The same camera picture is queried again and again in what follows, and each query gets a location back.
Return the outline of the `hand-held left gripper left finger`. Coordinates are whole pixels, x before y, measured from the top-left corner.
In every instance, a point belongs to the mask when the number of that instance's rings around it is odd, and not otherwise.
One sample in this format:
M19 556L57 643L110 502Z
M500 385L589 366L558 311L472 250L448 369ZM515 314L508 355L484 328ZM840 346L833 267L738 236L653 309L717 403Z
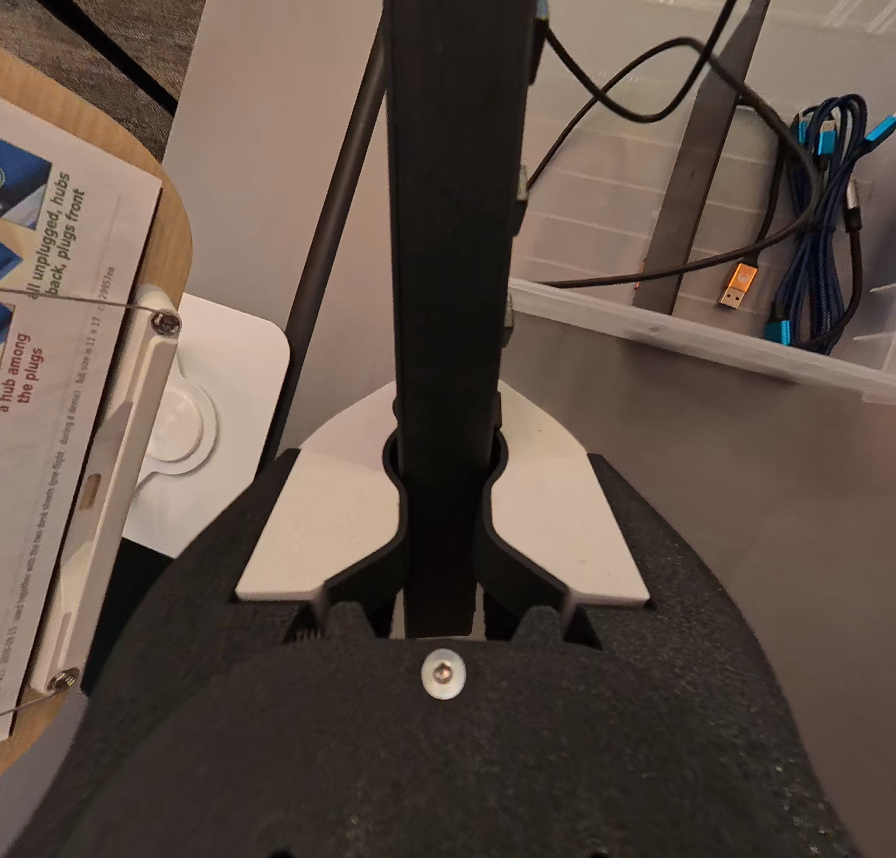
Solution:
M390 466L395 397L390 382L302 443L238 581L239 600L319 612L357 603L384 624L408 560L404 492Z

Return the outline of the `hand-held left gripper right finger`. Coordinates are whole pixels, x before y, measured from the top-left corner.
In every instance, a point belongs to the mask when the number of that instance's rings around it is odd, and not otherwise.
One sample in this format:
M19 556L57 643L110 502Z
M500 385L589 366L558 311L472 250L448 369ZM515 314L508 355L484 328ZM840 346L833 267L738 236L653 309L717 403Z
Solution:
M501 424L479 515L479 583L513 617L651 598L591 458L567 428L499 381Z

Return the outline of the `black USB hub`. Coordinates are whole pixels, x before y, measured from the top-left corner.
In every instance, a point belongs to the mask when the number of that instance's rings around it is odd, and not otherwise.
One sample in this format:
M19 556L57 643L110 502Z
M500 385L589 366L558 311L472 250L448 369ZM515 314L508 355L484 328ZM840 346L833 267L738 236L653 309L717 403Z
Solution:
M384 0L405 636L468 635L537 0Z

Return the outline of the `clear plastic bin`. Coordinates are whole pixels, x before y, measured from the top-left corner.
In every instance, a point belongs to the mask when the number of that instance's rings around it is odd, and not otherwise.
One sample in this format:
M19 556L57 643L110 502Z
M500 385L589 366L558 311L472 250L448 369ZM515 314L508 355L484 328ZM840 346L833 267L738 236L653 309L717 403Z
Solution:
M724 0L548 0L559 40L604 84L645 49L679 35L704 39ZM770 0L745 75L790 123L823 99L858 93L869 127L894 113L894 0ZM784 356L763 340L793 239L764 251L742 309L719 304L732 265L687 275L672 320L632 307L633 285L547 297L538 282L638 272L647 256L693 109L642 126L595 106L533 188L511 275L524 309L608 335L646 341L728 366L847 388L894 404L894 136L854 173L865 287L831 357Z

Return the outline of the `instruction sheet on wooden stand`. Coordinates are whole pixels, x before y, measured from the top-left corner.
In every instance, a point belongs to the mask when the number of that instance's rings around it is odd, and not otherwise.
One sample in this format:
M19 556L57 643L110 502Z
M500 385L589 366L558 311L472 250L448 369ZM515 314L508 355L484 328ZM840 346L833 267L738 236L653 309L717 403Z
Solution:
M6 49L1 50L1 81L3 99L161 179L161 210L151 226L136 284L140 293L163 295L165 309L173 314L190 272L193 241L180 196L156 157L161 151L159 113L138 100L132 110L109 115ZM57 669L55 677L37 688L24 686L22 705L8 716L11 733L2 740L2 776L8 776L49 729L67 693L79 682L85 662Z

